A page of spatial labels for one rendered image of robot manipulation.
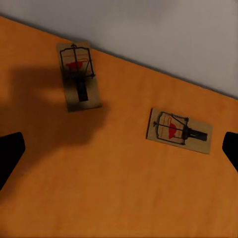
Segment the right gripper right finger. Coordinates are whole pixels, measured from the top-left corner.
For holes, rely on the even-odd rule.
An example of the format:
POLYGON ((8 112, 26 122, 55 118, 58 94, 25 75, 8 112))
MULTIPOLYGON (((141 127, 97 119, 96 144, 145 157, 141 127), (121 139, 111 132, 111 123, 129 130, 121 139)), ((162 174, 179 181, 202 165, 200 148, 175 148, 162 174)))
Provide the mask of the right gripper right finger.
POLYGON ((227 132, 222 149, 238 172, 238 134, 227 132))

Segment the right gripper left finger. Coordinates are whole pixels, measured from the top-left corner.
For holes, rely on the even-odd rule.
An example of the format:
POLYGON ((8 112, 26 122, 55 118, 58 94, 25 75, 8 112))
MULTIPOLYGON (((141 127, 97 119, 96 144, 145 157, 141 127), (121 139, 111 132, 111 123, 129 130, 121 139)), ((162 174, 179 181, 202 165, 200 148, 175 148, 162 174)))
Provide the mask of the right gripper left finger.
POLYGON ((25 151, 22 132, 0 137, 0 191, 25 151))

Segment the mousetrap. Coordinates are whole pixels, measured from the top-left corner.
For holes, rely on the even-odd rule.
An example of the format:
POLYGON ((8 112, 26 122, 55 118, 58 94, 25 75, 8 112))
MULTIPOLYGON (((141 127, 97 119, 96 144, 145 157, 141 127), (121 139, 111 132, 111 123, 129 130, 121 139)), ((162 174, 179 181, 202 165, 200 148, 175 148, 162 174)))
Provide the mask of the mousetrap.
POLYGON ((88 41, 57 44, 68 112, 101 108, 88 41))
POLYGON ((151 109, 147 140, 210 155, 213 124, 151 109))

